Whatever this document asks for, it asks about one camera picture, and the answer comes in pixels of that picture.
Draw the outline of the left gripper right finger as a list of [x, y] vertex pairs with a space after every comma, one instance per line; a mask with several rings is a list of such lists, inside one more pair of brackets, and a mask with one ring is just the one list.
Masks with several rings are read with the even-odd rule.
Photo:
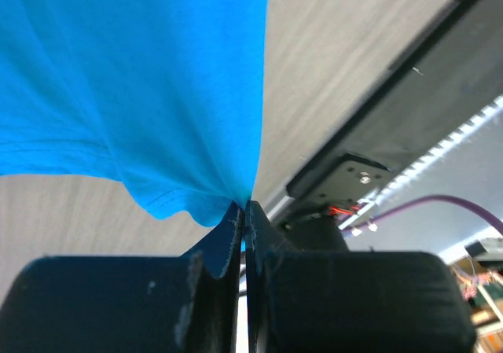
[[352, 252], [327, 218], [293, 245], [259, 203], [245, 212], [251, 352], [470, 352], [452, 274], [427, 252]]

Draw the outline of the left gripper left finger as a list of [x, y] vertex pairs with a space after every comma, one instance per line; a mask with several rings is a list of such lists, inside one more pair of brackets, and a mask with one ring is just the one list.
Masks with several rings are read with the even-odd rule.
[[1, 307], [4, 352], [233, 352], [242, 211], [179, 257], [46, 256]]

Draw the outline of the blue t shirt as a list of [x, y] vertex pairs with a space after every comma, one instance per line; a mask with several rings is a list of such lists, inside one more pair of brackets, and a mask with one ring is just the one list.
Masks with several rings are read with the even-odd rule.
[[267, 0], [1, 0], [1, 173], [217, 225], [252, 196]]

